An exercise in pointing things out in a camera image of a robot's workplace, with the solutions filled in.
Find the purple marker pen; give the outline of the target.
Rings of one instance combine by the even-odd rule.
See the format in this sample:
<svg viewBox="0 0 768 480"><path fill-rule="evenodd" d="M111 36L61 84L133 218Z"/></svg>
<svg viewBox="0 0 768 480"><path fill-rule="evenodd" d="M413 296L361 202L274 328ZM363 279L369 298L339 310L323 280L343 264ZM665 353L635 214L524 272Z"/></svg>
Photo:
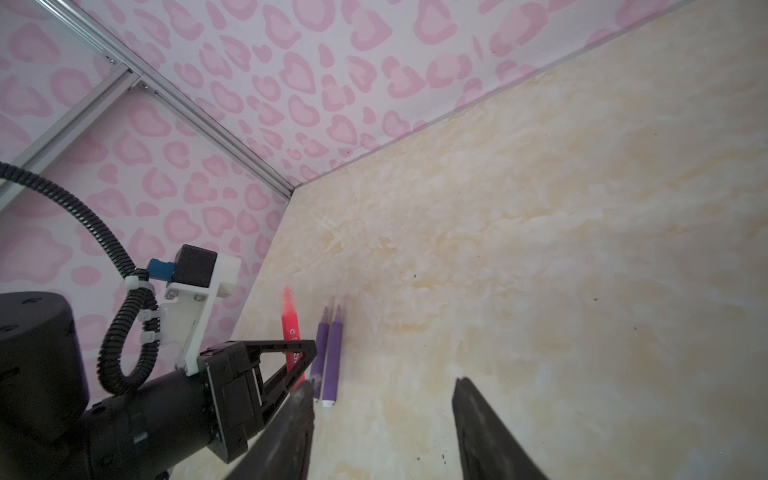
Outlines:
<svg viewBox="0 0 768 480"><path fill-rule="evenodd" d="M317 347L317 355L311 365L309 374L309 381L313 386L313 398L315 401L319 401L321 399L326 350L328 345L332 313L333 307L330 305L325 305L316 332L315 343Z"/></svg>
<svg viewBox="0 0 768 480"><path fill-rule="evenodd" d="M325 408L332 407L336 403L338 397L344 319L345 307L343 305L337 305L333 320L330 324L326 349L323 390L321 395L321 404Z"/></svg>

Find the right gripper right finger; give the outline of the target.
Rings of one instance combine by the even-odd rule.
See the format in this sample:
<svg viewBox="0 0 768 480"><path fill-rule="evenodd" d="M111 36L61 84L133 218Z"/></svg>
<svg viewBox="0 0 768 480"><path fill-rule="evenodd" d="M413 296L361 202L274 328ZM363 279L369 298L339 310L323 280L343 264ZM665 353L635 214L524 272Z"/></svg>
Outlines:
<svg viewBox="0 0 768 480"><path fill-rule="evenodd" d="M469 378L456 380L452 408L464 479L548 479Z"/></svg>

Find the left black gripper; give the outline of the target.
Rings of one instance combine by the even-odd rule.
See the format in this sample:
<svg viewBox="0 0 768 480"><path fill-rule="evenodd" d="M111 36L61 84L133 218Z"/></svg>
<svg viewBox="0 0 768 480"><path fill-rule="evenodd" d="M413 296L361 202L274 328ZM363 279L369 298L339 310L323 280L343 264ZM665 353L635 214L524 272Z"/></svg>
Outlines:
<svg viewBox="0 0 768 480"><path fill-rule="evenodd" d="M284 364L268 378L264 355ZM226 342L131 394L95 404L85 415L89 479L155 479L209 448L229 463L272 420L317 356L314 340Z"/></svg>

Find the pink marker pen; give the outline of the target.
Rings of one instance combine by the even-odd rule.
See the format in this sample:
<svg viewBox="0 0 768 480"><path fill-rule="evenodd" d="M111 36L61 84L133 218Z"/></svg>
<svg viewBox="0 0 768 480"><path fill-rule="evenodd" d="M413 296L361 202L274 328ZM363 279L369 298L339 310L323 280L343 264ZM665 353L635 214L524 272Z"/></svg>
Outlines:
<svg viewBox="0 0 768 480"><path fill-rule="evenodd" d="M300 339L301 334L298 314L293 302L293 293L288 286L284 288L282 293L281 324L283 337L286 341ZM289 372L295 369L297 363L302 359L302 356L302 353L286 354L286 366Z"/></svg>

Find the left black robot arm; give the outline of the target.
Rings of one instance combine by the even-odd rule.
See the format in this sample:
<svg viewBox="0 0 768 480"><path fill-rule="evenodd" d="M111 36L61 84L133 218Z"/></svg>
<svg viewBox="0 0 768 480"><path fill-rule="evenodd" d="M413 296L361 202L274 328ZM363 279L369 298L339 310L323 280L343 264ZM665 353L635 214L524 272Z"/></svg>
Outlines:
<svg viewBox="0 0 768 480"><path fill-rule="evenodd" d="M49 292L1 298L1 475L164 479L200 450L234 479L304 479L314 432L302 373L311 340L230 341L199 372L175 371L91 403L72 309Z"/></svg>

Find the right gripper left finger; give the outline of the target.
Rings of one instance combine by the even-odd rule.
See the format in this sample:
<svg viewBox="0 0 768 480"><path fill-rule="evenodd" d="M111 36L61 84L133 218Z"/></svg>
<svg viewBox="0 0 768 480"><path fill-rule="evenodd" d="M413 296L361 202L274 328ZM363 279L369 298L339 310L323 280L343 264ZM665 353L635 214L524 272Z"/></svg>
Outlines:
<svg viewBox="0 0 768 480"><path fill-rule="evenodd" d="M313 394L309 381L301 383L226 479L306 479L314 434Z"/></svg>

